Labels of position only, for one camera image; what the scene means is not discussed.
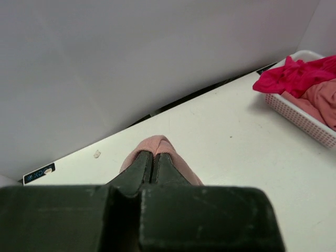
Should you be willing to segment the dusty pink t shirt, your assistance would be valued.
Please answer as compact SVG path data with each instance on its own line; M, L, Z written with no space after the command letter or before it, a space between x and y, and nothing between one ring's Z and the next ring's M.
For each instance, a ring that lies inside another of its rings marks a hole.
M154 135L141 141L138 146L126 157L119 173L126 170L137 158L141 151L151 152L155 158L158 154L169 154L174 167L192 185L203 185L198 176L192 171L184 159L177 153L172 143L164 135Z

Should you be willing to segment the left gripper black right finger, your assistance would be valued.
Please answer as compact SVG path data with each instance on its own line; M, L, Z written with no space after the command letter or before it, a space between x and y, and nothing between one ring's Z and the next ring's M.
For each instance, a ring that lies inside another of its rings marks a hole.
M258 188L192 185L168 154L142 187L142 251L285 251L276 214Z

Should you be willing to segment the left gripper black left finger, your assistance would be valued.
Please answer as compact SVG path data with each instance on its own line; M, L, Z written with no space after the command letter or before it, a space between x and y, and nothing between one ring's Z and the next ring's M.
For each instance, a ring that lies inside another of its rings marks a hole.
M2 188L1 251L139 251L139 192L152 164L143 151L107 184Z

